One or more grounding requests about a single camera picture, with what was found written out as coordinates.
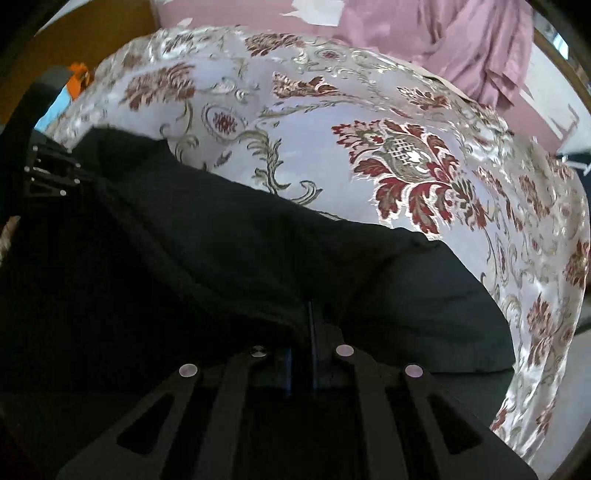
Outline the wooden framed window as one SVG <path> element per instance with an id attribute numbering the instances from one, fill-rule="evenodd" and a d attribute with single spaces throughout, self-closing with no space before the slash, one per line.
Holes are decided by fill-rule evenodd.
<path id="1" fill-rule="evenodd" d="M 553 46 L 553 48 L 564 58 L 570 67 L 576 72 L 587 91 L 590 91 L 590 74 L 580 62 L 580 57 L 575 49 L 571 47 L 561 36 L 558 30 L 548 19 L 537 10 L 533 13 L 535 29 Z"/>

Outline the orange blue brown pillow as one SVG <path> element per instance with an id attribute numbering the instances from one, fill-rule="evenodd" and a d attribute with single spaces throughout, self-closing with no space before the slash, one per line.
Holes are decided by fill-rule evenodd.
<path id="1" fill-rule="evenodd" d="M 70 77 L 46 113 L 37 121 L 34 129 L 45 133 L 50 124 L 60 117 L 92 83 L 94 74 L 84 63 L 75 62 L 68 67 Z"/>

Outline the floral satin bedspread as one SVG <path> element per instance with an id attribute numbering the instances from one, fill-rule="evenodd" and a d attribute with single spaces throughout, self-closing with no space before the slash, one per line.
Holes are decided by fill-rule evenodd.
<path id="1" fill-rule="evenodd" d="M 505 315 L 515 377 L 492 428 L 526 462 L 549 441 L 589 270 L 577 174 L 443 79 L 370 50 L 240 27 L 134 39 L 48 127 L 110 126 L 184 164 L 332 219 L 445 242 Z"/>

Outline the black garment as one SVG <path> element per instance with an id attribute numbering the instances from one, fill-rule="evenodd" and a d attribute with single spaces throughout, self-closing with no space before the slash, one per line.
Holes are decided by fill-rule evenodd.
<path id="1" fill-rule="evenodd" d="M 1 266 L 3 478 L 61 479 L 182 366 L 254 347 L 293 352 L 292 479 L 315 347 L 418 365 L 489 428 L 509 328 L 445 243 L 325 218 L 116 130 L 71 153 L 85 177 L 18 216 Z"/>

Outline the wooden headboard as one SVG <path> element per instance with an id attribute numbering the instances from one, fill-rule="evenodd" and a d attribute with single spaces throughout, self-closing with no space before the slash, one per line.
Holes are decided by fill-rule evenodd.
<path id="1" fill-rule="evenodd" d="M 45 1 L 1 3 L 1 121 L 6 122 L 29 85 L 52 66 L 79 62 L 92 68 L 135 37 L 156 30 L 149 1 L 88 1 L 29 40 L 20 35 Z"/>

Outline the pink curtain right panel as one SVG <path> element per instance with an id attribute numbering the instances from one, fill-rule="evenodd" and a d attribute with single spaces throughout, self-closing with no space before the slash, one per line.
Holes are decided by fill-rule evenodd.
<path id="1" fill-rule="evenodd" d="M 501 111 L 524 86 L 533 37 L 531 5 L 514 0 L 348 1 L 335 33 L 419 65 Z"/>

